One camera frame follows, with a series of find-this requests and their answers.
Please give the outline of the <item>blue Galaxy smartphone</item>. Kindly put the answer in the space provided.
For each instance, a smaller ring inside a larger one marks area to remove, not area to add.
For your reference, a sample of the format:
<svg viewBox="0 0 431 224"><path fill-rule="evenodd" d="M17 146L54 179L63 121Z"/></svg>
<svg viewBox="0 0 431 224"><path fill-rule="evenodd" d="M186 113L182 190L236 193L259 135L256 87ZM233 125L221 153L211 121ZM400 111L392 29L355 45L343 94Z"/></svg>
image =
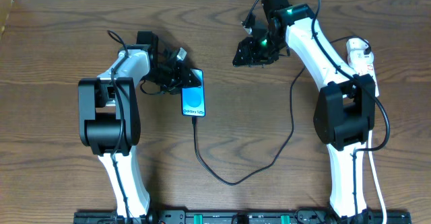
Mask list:
<svg viewBox="0 0 431 224"><path fill-rule="evenodd" d="M193 69L192 72L200 80L201 85L198 87L183 88L181 91L182 113L183 116L205 116L205 88L203 80L203 71Z"/></svg>

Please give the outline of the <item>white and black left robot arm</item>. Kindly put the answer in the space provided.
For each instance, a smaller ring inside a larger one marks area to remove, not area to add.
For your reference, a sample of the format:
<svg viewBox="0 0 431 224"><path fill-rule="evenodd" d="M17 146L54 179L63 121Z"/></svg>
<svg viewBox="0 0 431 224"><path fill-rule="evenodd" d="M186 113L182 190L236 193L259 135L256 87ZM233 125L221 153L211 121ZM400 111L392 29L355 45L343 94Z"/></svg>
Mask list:
<svg viewBox="0 0 431 224"><path fill-rule="evenodd" d="M107 34L121 45L117 59L97 77L78 83L79 136L102 162L117 200L113 217L100 222L157 223L136 157L141 136L136 89L149 81L160 94L177 94L202 83L186 63L186 50L166 47L160 52L153 32L139 31L134 44L112 30Z"/></svg>

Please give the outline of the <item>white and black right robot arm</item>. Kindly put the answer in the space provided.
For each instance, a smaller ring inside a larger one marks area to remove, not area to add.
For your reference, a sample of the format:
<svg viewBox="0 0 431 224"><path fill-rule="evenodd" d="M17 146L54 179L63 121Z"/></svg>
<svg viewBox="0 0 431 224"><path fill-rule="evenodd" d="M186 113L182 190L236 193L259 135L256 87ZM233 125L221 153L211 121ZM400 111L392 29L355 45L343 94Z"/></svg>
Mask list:
<svg viewBox="0 0 431 224"><path fill-rule="evenodd" d="M346 63L321 32L319 10L288 0L257 0L267 25L253 12L242 22L248 36L239 42L235 67L270 65L281 50L294 51L319 91L313 124L327 146L331 165L330 207L339 222L359 221L367 209L362 191L362 159L374 128L376 82Z"/></svg>

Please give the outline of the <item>white charger plug adapter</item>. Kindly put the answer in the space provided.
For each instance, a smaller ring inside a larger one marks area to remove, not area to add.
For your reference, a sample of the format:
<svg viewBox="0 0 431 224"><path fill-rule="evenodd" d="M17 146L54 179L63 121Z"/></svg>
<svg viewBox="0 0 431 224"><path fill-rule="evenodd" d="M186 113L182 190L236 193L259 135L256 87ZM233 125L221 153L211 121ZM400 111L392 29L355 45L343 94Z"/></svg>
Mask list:
<svg viewBox="0 0 431 224"><path fill-rule="evenodd" d="M346 42L347 61L352 68L373 64L374 54L367 40L361 38L350 38Z"/></svg>

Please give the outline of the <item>white power strip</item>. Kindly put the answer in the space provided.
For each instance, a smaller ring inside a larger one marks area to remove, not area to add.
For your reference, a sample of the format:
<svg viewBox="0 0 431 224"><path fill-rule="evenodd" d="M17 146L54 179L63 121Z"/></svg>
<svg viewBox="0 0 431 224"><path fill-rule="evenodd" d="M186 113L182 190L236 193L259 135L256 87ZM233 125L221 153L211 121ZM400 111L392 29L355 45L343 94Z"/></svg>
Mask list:
<svg viewBox="0 0 431 224"><path fill-rule="evenodd" d="M376 73L374 70L374 54L366 40L360 38L350 38L346 42L347 63L359 75L369 74L375 83L375 96L379 97Z"/></svg>

